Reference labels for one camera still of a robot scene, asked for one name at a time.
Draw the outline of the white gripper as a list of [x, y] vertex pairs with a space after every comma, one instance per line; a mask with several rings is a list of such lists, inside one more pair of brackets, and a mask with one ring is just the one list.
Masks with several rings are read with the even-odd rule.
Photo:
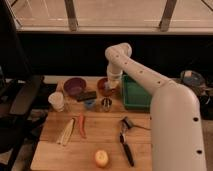
[[119, 82], [122, 76], [122, 72], [113, 72], [110, 69], [107, 70], [107, 78], [110, 83]]

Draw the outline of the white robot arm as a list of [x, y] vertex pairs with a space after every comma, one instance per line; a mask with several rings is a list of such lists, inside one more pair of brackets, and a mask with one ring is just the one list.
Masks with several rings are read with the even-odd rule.
[[131, 58], [127, 43], [108, 47], [109, 86], [127, 73], [151, 96], [152, 171], [207, 171], [200, 103], [188, 87]]

